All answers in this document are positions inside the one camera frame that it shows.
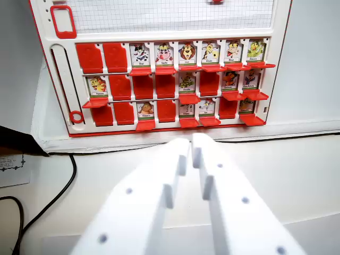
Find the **white grid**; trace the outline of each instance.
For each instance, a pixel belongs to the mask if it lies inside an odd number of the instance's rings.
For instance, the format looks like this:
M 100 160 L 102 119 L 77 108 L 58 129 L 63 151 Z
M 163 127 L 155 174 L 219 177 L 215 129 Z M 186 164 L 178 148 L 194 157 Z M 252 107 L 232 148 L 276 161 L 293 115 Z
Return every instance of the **white grid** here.
M 274 0 L 67 0 L 77 33 L 268 28 Z

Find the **cartoon animal card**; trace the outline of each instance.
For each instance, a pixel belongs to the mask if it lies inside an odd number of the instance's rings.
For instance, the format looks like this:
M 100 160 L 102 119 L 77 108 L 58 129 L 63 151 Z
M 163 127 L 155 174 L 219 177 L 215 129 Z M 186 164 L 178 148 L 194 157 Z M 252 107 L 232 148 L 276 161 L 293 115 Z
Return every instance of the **cartoon animal card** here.
M 149 48 L 143 43 L 130 44 L 132 67 L 149 67 L 150 53 Z
M 202 65 L 216 64 L 219 57 L 219 45 L 216 41 L 203 41 Z
M 243 90 L 257 89 L 259 87 L 260 73 L 255 69 L 244 72 Z
M 246 60 L 248 62 L 261 62 L 263 61 L 266 50 L 266 44 L 264 44 L 260 39 L 249 40 L 248 53 Z
M 240 40 L 228 40 L 225 45 L 224 63 L 238 63 L 242 61 L 242 47 Z
M 179 118 L 190 118 L 195 116 L 195 105 L 180 105 Z
M 178 92 L 183 93 L 195 93 L 196 77 L 192 73 L 180 72 L 180 81 Z
M 138 120 L 153 120 L 154 106 L 150 102 L 137 103 Z
M 215 102 L 212 98 L 206 98 L 201 100 L 198 104 L 199 117 L 214 116 L 215 114 Z
M 237 90 L 237 86 L 239 84 L 239 75 L 236 72 L 224 72 L 222 80 L 222 91 Z
M 240 101 L 239 114 L 254 113 L 255 101 L 246 98 Z
M 168 42 L 155 44 L 155 57 L 156 66 L 174 65 L 174 49 L 169 46 Z
M 178 44 L 179 66 L 196 65 L 197 48 L 192 42 L 180 42 Z
M 108 97 L 104 76 L 87 76 L 86 81 L 90 97 Z

